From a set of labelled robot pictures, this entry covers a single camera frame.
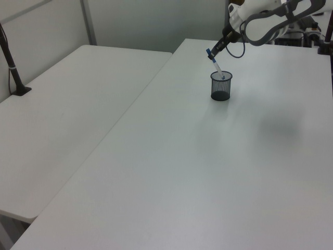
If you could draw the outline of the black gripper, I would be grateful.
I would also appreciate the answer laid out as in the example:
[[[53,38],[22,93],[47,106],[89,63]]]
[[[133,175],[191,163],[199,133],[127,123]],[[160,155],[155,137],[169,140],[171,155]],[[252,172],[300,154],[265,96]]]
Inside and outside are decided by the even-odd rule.
[[[227,48],[229,43],[236,43],[240,39],[240,34],[236,31],[232,31],[218,41],[218,43],[210,50],[210,55],[216,57],[223,49]]]

